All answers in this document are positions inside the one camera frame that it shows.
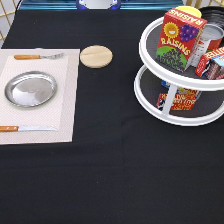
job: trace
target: silver plate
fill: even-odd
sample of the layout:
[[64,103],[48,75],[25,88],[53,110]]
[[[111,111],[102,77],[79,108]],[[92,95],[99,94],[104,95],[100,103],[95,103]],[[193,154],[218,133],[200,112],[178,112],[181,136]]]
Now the silver plate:
[[5,87],[5,96],[16,106],[34,107],[48,101],[56,90],[57,83],[53,76],[32,71],[10,80]]

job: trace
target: knife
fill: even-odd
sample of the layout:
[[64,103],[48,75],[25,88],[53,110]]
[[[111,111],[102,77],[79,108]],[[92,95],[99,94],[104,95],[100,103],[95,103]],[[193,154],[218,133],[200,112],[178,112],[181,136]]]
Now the knife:
[[57,129],[45,126],[0,126],[0,132],[16,131],[57,131]]
[[57,59],[63,57],[64,53],[55,54],[51,56],[40,56],[40,55],[14,55],[14,58],[17,60],[24,60],[24,59]]

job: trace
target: wooden handle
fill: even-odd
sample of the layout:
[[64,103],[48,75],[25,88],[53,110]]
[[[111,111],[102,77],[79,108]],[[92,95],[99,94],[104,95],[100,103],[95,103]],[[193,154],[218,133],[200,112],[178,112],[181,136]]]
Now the wooden handle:
[[0,126],[0,132],[18,131],[18,126]]
[[40,55],[15,55],[14,58],[17,60],[40,59]]

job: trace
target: round wooden lid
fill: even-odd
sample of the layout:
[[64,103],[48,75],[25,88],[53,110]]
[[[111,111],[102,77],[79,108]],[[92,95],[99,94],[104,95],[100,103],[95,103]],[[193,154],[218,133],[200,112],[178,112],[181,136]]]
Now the round wooden lid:
[[90,68],[102,68],[108,65],[113,58],[112,52],[103,46],[90,46],[80,54],[81,62]]

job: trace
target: red box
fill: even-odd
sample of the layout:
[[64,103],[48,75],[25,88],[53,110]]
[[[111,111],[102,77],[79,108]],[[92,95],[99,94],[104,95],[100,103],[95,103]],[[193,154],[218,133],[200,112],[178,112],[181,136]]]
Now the red box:
[[206,23],[175,8],[169,10],[164,16],[156,59],[179,71],[186,70]]
[[[157,101],[156,107],[159,110],[163,109],[163,106],[166,101],[167,94],[159,94],[159,99]],[[196,102],[194,94],[176,94],[173,100],[173,105],[171,110],[191,110]]]
[[200,77],[204,76],[209,70],[211,61],[222,55],[224,55],[224,47],[220,47],[214,51],[210,51],[210,52],[207,52],[206,54],[203,54],[200,58],[200,61],[195,70],[195,73]]

